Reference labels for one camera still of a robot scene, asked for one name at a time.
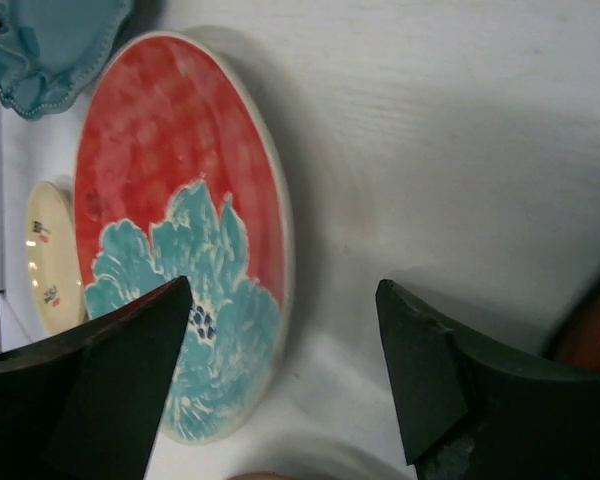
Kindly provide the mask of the teal scalloped plate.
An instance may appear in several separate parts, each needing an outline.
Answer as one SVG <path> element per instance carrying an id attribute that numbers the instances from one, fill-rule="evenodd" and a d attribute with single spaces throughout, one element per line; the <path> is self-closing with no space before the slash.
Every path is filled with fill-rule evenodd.
<path id="1" fill-rule="evenodd" d="M 0 1 L 0 102 L 34 121 L 66 111 L 101 72 L 132 1 Z"/>

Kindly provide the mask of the cream plate with small flowers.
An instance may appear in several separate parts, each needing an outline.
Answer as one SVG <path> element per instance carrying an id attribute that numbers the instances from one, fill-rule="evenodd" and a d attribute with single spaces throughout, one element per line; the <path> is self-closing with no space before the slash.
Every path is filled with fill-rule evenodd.
<path id="1" fill-rule="evenodd" d="M 25 253 L 31 294 L 50 335 L 86 320 L 84 286 L 72 206 L 51 182 L 40 182 L 27 203 Z"/>

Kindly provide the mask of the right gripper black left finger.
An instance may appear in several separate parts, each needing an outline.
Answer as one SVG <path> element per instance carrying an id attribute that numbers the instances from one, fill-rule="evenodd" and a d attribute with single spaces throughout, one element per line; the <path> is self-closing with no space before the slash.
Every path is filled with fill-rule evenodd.
<path id="1" fill-rule="evenodd" d="M 141 479 L 191 309 L 180 276 L 0 354 L 0 479 Z"/>

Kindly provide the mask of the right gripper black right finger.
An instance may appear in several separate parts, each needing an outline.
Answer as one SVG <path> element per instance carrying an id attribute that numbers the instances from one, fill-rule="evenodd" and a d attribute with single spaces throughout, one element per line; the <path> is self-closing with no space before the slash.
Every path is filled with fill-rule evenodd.
<path id="1" fill-rule="evenodd" d="M 600 479 L 600 373 L 496 341 L 389 279 L 375 302 L 419 478 Z"/>

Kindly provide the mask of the red plate with teal flower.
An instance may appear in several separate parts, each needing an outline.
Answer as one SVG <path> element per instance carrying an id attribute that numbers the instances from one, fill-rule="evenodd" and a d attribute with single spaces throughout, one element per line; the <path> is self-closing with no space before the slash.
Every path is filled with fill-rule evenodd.
<path id="1" fill-rule="evenodd" d="M 74 217 L 90 318 L 189 282 L 162 432 L 191 445 L 232 434 L 281 362 L 295 257 L 275 143 L 224 60 L 168 31 L 114 56 L 81 132 Z"/>

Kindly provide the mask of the dark red rimmed plate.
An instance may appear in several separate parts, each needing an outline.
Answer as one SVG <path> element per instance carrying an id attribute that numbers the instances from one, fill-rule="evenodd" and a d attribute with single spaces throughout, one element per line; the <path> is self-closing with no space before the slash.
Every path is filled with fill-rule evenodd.
<path id="1" fill-rule="evenodd" d="M 543 357 L 600 372 L 600 277 L 553 334 Z"/>

